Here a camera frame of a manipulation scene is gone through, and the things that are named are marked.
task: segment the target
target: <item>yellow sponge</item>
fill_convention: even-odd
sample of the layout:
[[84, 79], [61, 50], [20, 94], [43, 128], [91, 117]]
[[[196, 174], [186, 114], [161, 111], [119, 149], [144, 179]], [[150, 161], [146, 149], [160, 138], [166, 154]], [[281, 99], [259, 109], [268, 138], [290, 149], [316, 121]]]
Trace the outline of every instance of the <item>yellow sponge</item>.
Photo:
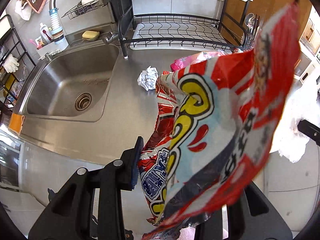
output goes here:
[[96, 40], [100, 35], [100, 32], [94, 32], [94, 31], [85, 31], [82, 34], [82, 39], [85, 41], [94, 41]]

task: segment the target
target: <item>screw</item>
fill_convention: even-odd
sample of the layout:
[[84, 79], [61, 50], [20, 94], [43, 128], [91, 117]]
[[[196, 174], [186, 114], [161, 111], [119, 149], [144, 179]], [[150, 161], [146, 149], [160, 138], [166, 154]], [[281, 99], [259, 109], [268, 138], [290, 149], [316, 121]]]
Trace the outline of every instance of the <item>screw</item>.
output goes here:
[[83, 175], [83, 174], [85, 174], [87, 171], [86, 171], [86, 169], [85, 168], [79, 168], [78, 170], [77, 170], [77, 173], [79, 174], [79, 175]]
[[121, 166], [122, 163], [123, 163], [123, 161], [121, 161], [121, 160], [115, 160], [115, 161], [113, 162], [113, 165], [114, 165], [114, 166]]

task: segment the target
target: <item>snack bag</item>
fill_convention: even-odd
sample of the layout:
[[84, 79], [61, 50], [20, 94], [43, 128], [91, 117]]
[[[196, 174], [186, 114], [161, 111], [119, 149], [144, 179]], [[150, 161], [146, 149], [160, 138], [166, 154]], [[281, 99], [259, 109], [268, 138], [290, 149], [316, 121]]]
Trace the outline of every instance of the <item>snack bag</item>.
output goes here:
[[159, 225], [143, 240], [233, 204], [265, 165], [300, 55], [297, 14], [292, 3], [271, 17], [254, 50], [158, 78], [159, 116], [139, 168]]

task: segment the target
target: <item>faucet hose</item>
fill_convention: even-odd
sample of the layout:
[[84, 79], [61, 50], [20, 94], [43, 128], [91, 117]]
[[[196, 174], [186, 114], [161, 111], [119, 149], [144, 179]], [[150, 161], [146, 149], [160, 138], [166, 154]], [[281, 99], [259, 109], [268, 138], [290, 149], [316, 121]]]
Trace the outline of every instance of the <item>faucet hose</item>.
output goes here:
[[58, 8], [51, 9], [49, 14], [51, 19], [51, 34], [53, 36], [53, 40], [55, 44], [59, 44], [65, 40], [65, 37], [63, 35], [63, 29], [59, 23]]

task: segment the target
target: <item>plastic bottle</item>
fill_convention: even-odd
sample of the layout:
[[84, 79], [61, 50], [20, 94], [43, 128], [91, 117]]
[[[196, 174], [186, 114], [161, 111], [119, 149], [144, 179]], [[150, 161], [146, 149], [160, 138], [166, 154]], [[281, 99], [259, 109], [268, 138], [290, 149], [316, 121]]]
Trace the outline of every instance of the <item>plastic bottle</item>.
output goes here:
[[50, 43], [53, 41], [53, 36], [51, 35], [47, 25], [40, 23], [40, 33], [43, 40], [45, 40], [46, 43]]

